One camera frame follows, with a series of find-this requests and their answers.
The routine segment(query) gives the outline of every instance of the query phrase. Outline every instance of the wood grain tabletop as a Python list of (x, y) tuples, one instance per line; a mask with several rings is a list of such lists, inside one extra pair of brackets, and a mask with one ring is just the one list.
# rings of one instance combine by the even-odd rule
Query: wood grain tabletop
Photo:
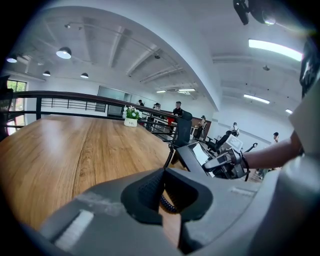
[(143, 127), (79, 116), (41, 118), (0, 142), (0, 184), (34, 229), (91, 186), (160, 168), (168, 144)]

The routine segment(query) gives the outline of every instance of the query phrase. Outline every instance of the white ceiling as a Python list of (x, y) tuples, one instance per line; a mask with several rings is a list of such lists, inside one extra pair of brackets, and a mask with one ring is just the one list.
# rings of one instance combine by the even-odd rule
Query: white ceiling
[[(194, 0), (181, 0), (180, 3), (209, 45), (224, 97), (260, 105), (243, 99), (244, 93), (256, 95), (271, 101), (265, 107), (275, 112), (294, 109), (299, 104), (300, 63), (277, 53), (249, 48), (248, 39), (273, 42), (302, 52), (304, 38), (277, 25), (262, 25), (253, 17), (248, 25), (242, 25), (231, 0), (198, 0), (196, 4)], [(107, 14), (101, 18), (92, 9), (84, 10), (76, 7), (47, 10), (29, 25), (13, 51), (44, 64), (38, 66), (39, 72), (34, 75), (52, 66), (81, 64), (117, 70), (154, 91), (197, 89), (193, 78), (158, 45), (111, 22)], [(69, 29), (65, 28), (66, 24), (70, 25)], [(56, 55), (64, 46), (72, 51), (71, 61)], [(270, 71), (263, 70), (264, 65)]]

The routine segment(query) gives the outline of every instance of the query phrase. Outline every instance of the human arm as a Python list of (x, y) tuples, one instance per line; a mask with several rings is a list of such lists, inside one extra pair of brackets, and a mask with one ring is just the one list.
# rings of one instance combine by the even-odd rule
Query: human arm
[(266, 169), (282, 167), (286, 162), (299, 154), (301, 149), (300, 140), (293, 132), (289, 139), (283, 140), (265, 149), (243, 153), (249, 168)]

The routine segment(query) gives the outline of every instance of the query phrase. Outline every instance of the window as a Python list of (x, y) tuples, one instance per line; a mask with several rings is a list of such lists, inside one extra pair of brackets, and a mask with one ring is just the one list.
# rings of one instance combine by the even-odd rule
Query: window
[[(6, 86), (9, 89), (13, 89), (13, 92), (23, 92), (26, 90), (27, 83), (16, 81), (16, 80), (8, 80), (6, 82)], [(14, 98), (11, 102), (10, 111), (23, 111), (25, 110), (25, 99), (24, 98)], [(7, 125), (9, 126), (24, 126), (25, 125), (25, 116), (19, 115), (14, 119), (8, 121)], [(8, 134), (13, 134), (17, 128), (10, 127), (7, 129)]]

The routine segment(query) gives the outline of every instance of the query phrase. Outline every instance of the black railing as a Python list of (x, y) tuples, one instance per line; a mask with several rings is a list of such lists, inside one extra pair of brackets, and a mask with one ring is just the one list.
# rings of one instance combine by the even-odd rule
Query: black railing
[[(62, 91), (19, 91), (13, 94), (13, 98), (36, 98), (36, 107), (35, 110), (21, 110), (21, 111), (9, 111), (9, 119), (16, 118), (24, 114), (35, 114), (36, 119), (40, 119), (41, 115), (64, 115), (64, 116), (78, 116), (78, 117), (89, 117), (89, 118), (100, 118), (100, 119), (112, 119), (112, 120), (124, 120), (122, 118), (123, 107), (124, 106), (133, 106), (142, 113), (148, 113), (146, 118), (138, 120), (138, 123), (143, 125), (145, 129), (150, 131), (155, 136), (158, 136), (163, 141), (167, 141), (167, 137), (173, 138), (175, 133), (172, 131), (174, 125), (169, 125), (165, 120), (167, 117), (175, 118), (174, 115), (168, 114), (166, 112), (154, 110), (149, 107), (140, 106), (137, 104), (129, 103), (122, 100), (106, 98), (96, 95), (76, 93), (76, 92), (62, 92)], [(96, 115), (96, 114), (87, 114), (87, 113), (73, 113), (73, 112), (58, 112), (56, 111), (47, 111), (48, 108), (61, 108), (61, 109), (81, 109), (81, 110), (91, 110), (95, 112), (106, 112), (106, 106), (117, 106), (121, 107), (121, 115)], [(156, 119), (162, 122), (154, 122), (153, 115)], [(12, 128), (22, 128), (21, 125), (7, 125), (7, 127)]]

